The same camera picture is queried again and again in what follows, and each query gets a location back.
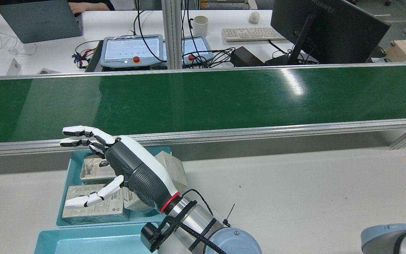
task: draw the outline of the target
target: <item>red ring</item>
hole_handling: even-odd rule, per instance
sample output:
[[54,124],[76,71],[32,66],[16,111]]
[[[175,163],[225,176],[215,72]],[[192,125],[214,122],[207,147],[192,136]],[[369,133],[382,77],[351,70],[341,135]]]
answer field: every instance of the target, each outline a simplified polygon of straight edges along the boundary
[[166,203],[166,204],[162,207],[162,209],[159,211],[160,214],[163,214],[163,213],[164,213],[164,210],[166,209],[166,207],[170,204],[170,202],[172,202],[172,200],[173,200],[174,198],[176,198],[176,196],[179,196],[179,192],[175,193],[175,195],[173,195],[173,196],[169,199],[169,201],[167,201],[167,203]]

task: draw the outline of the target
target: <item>white mug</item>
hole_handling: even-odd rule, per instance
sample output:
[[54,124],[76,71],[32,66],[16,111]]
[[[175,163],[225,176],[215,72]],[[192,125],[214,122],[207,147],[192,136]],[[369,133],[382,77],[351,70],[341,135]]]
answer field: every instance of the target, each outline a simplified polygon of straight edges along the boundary
[[208,35],[208,18],[205,16],[195,16],[193,19],[189,19],[189,26],[192,28],[192,35]]

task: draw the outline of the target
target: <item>computer mouse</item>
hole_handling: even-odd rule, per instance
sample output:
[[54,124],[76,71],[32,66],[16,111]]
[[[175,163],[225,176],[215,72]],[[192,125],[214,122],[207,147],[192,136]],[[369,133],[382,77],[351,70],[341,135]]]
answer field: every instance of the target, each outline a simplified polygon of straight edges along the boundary
[[253,11],[250,14],[250,18],[248,19],[248,21],[252,24],[258,24],[259,22],[259,13],[257,11]]

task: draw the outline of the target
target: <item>huawei logo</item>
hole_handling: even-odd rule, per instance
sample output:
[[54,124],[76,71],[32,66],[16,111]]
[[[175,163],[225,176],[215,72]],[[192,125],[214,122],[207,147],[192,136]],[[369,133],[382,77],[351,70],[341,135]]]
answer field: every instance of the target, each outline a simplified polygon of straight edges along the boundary
[[36,25],[43,25],[43,24],[49,24],[49,23],[51,23],[51,21],[47,20],[47,21],[39,21],[39,22],[36,22],[35,24]]
[[322,9],[325,9],[329,13],[333,13],[334,9],[330,6],[328,6],[326,3],[320,1],[320,0],[311,0],[316,5],[319,5]]

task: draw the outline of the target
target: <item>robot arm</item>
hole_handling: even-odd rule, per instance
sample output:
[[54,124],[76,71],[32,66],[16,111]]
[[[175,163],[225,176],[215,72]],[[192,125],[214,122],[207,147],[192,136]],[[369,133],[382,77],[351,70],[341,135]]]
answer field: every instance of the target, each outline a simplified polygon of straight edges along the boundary
[[196,201],[181,197],[165,167],[132,138],[113,137],[87,126],[65,127],[62,132],[74,137],[62,139],[61,146],[89,146],[107,159],[117,175],[98,193],[67,200],[66,207],[97,204],[125,186],[145,204],[167,215],[158,228],[152,223],[142,228],[141,241],[151,252],[173,233],[193,254],[261,254],[251,235],[222,224]]
[[[125,135],[114,138],[98,128],[87,126],[65,127],[62,133],[74,137],[62,139],[61,146],[89,146],[95,154],[106,158],[115,174],[121,176],[116,178],[117,181],[121,180],[120,186],[128,187],[140,200],[159,212],[166,211],[167,206],[179,197],[164,166],[132,138]],[[78,202],[87,202],[87,206],[89,202],[96,204],[104,199],[104,196],[99,195],[100,192],[91,195],[88,200],[80,197]]]

